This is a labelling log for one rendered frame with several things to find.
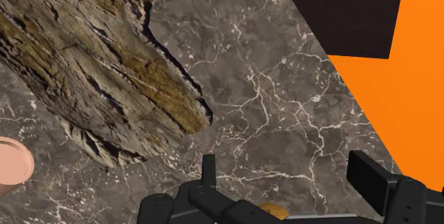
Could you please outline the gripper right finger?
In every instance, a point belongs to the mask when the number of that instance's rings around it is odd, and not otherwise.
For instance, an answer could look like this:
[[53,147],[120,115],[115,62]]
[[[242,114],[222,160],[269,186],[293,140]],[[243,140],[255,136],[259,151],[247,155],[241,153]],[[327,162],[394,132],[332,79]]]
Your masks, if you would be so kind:
[[444,224],[444,189],[393,174],[361,150],[349,152],[347,181],[384,217],[383,224]]

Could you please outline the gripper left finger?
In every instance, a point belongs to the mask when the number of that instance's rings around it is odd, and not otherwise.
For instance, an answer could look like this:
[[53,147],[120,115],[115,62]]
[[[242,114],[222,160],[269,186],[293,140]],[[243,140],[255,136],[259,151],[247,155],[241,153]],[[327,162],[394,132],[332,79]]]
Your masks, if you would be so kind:
[[137,224],[170,224],[185,216],[186,224],[286,224],[249,201],[234,201],[217,191],[213,154],[203,155],[201,179],[185,183],[176,198],[165,193],[143,198]]

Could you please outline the orange fruit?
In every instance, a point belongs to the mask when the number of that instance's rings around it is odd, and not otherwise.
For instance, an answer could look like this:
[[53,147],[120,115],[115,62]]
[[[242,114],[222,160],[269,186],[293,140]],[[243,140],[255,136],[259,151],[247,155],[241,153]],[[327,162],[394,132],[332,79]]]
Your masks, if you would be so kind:
[[274,203],[261,203],[258,207],[280,220],[284,220],[290,215],[282,206]]

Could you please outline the dark robot stand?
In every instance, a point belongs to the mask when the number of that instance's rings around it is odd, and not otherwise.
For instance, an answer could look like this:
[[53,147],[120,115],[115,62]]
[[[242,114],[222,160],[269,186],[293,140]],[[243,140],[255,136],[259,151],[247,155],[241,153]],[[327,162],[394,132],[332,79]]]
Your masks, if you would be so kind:
[[328,55],[387,59],[401,0],[292,0]]

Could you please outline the rough brown wooden slab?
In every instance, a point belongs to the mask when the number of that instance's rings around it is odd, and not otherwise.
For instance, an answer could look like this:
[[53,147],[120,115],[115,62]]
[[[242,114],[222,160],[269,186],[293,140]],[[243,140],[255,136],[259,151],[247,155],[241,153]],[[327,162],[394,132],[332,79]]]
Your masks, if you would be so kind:
[[151,0],[0,0],[0,61],[92,159],[146,161],[209,127],[201,88],[149,29]]

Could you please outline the pink bowl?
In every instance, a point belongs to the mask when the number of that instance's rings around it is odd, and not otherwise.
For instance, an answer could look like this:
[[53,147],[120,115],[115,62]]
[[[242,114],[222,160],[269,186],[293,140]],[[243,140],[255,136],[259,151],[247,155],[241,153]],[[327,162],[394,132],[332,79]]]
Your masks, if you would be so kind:
[[0,196],[30,179],[34,167],[28,148],[15,139],[0,137]]

